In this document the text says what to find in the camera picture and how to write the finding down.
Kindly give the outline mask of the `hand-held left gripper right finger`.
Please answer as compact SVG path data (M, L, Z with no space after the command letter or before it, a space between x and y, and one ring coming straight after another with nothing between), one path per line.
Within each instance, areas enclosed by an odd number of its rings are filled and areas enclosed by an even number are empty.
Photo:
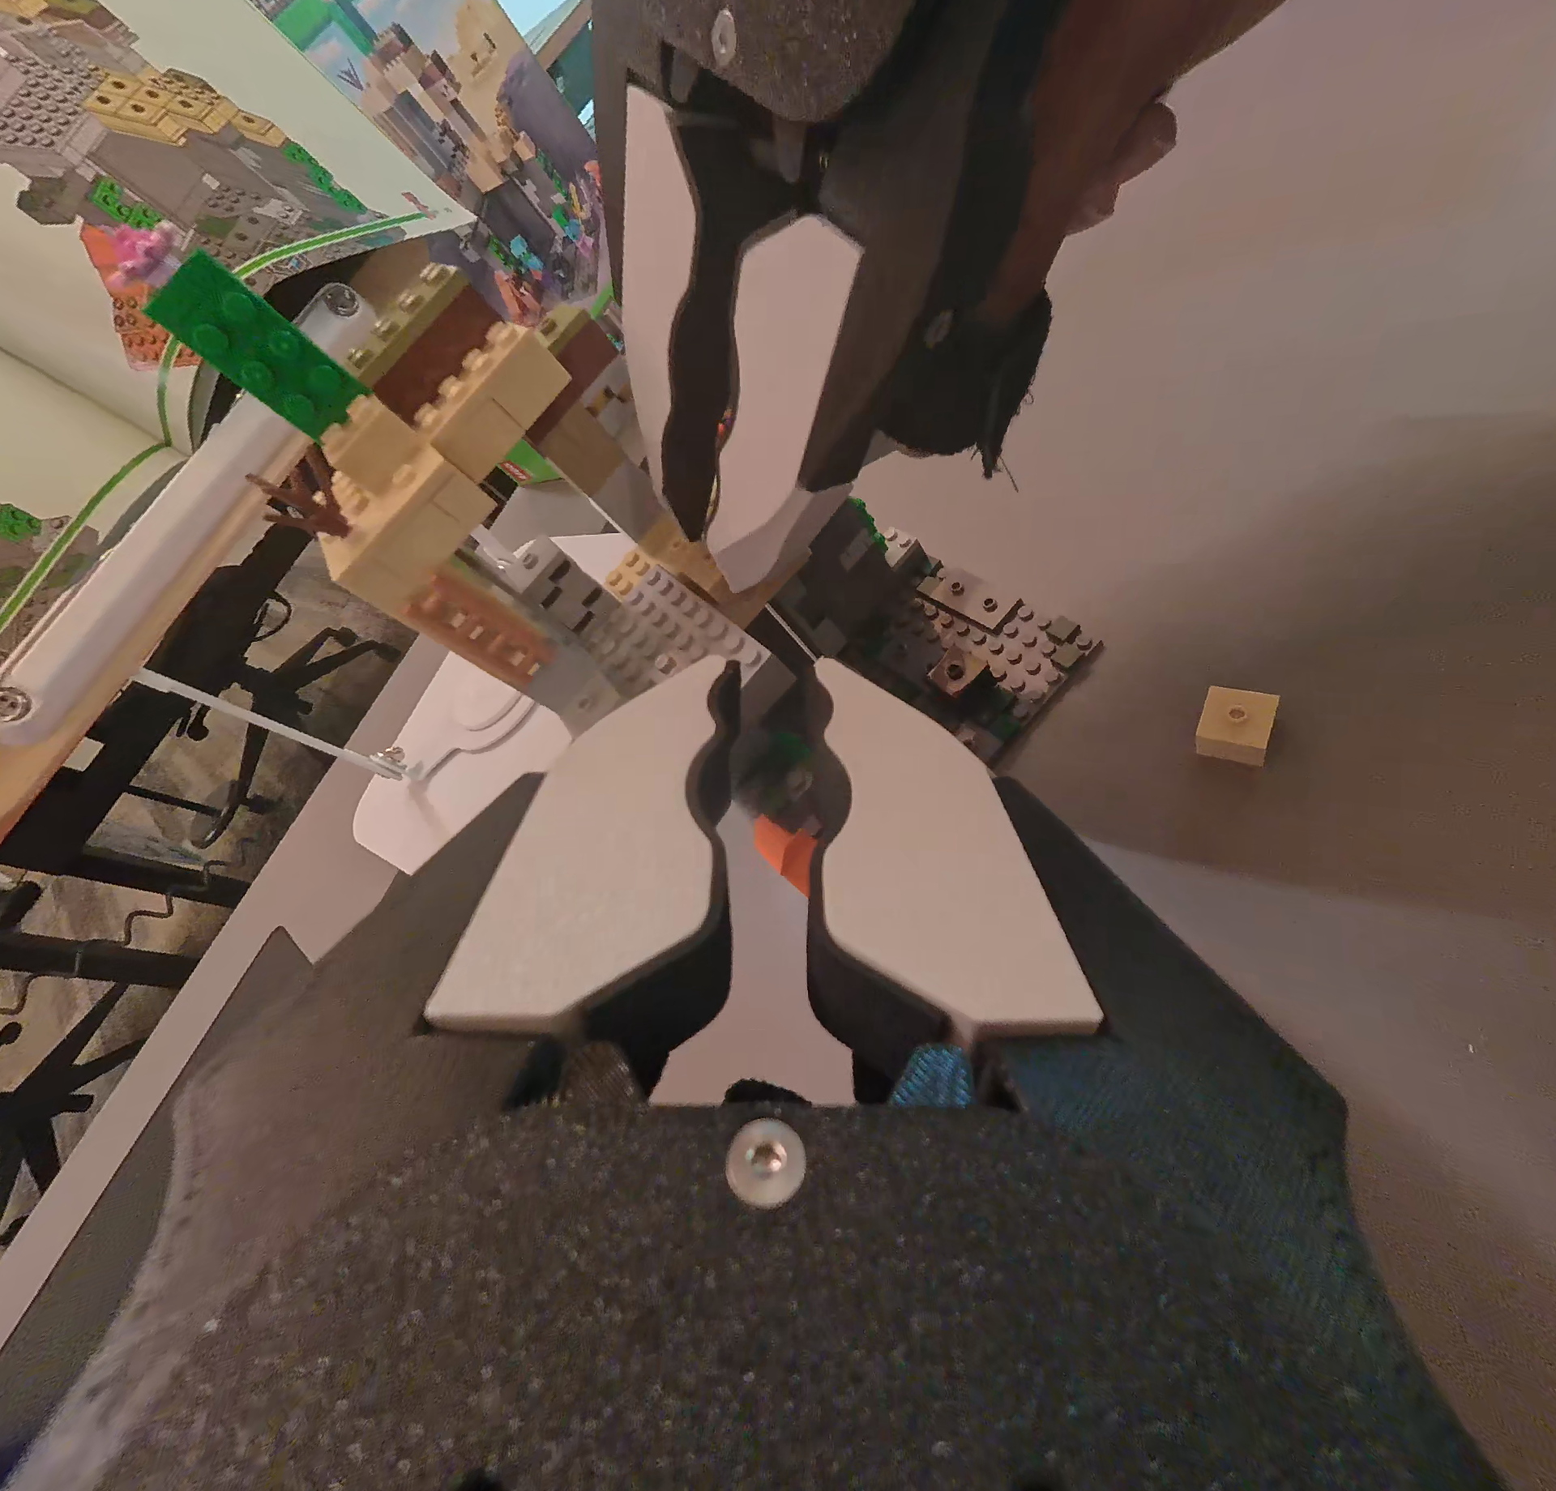
M808 984L851 1050L1092 1036L1105 1012L988 766L841 666L813 666Z

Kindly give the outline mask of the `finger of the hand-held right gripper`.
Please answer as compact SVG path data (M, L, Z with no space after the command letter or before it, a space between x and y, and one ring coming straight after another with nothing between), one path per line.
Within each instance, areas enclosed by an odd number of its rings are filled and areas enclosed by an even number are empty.
M784 579L850 496L850 486L805 490L800 464L860 260L861 249L818 216L741 259L736 417L709 520L709 557L736 595Z
M738 407L736 283L746 136L645 85L626 87L621 313L637 424L660 503L703 543L736 543L743 481L722 466Z

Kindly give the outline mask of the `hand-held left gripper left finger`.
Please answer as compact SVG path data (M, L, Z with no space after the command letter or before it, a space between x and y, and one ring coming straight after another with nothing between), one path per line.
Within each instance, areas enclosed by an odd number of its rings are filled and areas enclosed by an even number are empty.
M584 731L541 778L423 1020L577 1039L728 910L732 663L699 661Z

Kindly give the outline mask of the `toy brick building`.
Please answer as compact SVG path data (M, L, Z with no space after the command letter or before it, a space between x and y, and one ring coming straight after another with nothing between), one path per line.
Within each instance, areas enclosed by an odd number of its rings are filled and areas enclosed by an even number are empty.
M769 587L736 591L658 507L612 413L626 362L594 313L490 318L426 265L346 365L205 253L146 313L205 368L314 440L262 490L309 529L341 590L447 658L399 734L404 776L375 778L357 843L410 876L500 790L703 661L741 668L760 725L794 686L754 637L766 608L996 763L1100 643L930 560L861 503Z

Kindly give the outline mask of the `grey desk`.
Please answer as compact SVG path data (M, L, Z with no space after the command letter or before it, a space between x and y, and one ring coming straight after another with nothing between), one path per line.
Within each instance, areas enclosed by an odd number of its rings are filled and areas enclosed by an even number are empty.
M1293 0L1174 109L1019 489L865 476L1108 643L996 778L1105 1031L514 1108L577 1039L423 1009L520 776L194 972L94 1126L151 1155L58 1181L156 1227L19 1490L1554 1490L1554 0Z

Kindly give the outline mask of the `person's right hand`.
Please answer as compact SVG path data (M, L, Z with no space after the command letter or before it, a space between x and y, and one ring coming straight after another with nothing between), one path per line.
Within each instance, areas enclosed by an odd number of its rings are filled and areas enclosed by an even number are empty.
M982 317L1005 325L1044 290L1060 245L1108 221L1125 184L1177 141L1170 88L1289 0L1068 0L1030 93L1021 222Z

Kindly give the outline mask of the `green toy set box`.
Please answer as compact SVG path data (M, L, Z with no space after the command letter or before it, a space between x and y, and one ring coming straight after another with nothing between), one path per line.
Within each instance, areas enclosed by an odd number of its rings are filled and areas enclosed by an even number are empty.
M594 145L594 0L520 31L500 0L247 0L410 163L468 211L434 264L515 325L557 307L612 340L612 260Z

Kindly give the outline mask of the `tan toy brick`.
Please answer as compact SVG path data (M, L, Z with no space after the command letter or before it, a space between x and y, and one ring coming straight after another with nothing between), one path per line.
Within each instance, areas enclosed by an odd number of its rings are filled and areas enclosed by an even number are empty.
M1211 686L1194 731L1194 757L1264 769L1280 697Z

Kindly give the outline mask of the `black office chair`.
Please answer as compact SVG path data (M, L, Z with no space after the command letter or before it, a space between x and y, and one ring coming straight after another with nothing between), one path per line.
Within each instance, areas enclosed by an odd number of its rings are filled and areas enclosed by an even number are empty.
M346 743L410 646L301 531L262 527L149 668ZM328 771L327 753L126 686L6 835L3 1246Z

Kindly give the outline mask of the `white book stand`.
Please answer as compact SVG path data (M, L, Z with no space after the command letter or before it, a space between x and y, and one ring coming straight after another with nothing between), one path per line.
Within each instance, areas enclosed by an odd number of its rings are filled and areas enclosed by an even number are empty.
M237 411L288 433L213 433L130 537L75 587L3 671L3 743L55 735L96 681L122 686L149 663L156 595L227 519L237 486L284 503L318 537L332 579L485 676L554 711L572 734L690 666L655 661L646 624L599 590L563 605L548 571L483 561L492 517L485 481L536 431L579 490L620 455L589 416L594 378L563 357L594 330L560 312L539 330L495 322L483 340L459 317L466 285L430 265L337 357L284 318L240 275L194 253L146 317L231 378Z

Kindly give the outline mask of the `open instruction booklet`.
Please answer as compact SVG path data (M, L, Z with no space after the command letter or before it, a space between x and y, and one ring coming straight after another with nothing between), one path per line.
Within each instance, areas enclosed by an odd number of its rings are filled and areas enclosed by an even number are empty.
M3 0L3 656L205 436L146 317L203 253L298 313L459 259L462 196L362 106L394 0Z

